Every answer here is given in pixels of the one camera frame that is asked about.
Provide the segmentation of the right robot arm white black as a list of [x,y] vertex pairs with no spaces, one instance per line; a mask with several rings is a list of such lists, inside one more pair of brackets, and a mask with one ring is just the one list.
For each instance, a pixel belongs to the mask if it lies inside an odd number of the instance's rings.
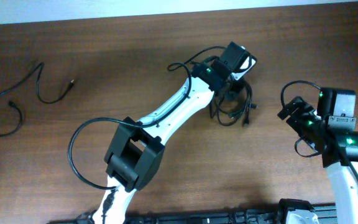
[[339,223],[358,223],[358,131],[353,90],[319,88],[318,105],[296,96],[282,104],[278,117],[298,134],[312,156],[321,156],[334,190]]

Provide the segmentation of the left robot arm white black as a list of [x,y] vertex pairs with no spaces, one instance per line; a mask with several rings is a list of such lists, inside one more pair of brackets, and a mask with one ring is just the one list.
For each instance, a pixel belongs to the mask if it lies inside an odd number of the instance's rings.
[[168,66],[188,73],[183,86],[161,107],[134,121],[127,117],[116,129],[105,154],[107,186],[99,208],[88,217],[89,223],[123,223],[126,210],[137,191],[157,173],[170,137],[196,112],[209,106],[212,117],[221,113],[226,93],[247,91],[245,103],[229,113],[234,121],[247,118],[252,92],[243,76],[257,59],[243,46],[231,42],[221,55],[200,62],[194,58]]

